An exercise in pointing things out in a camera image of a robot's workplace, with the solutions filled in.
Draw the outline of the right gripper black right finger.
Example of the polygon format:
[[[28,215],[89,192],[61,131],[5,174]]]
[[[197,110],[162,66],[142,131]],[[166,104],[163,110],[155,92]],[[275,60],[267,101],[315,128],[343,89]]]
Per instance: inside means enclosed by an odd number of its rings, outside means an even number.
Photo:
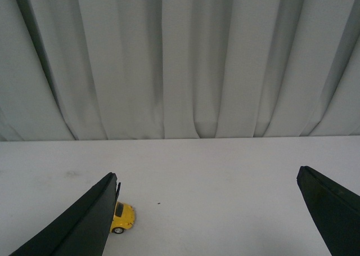
[[[359,195],[309,166],[296,181],[331,255],[359,255]]]

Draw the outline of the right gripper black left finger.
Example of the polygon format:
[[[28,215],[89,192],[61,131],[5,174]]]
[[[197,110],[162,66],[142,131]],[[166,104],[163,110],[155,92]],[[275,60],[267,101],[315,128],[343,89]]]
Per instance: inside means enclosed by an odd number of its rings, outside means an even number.
[[[120,183],[108,173],[12,255],[102,255]]]

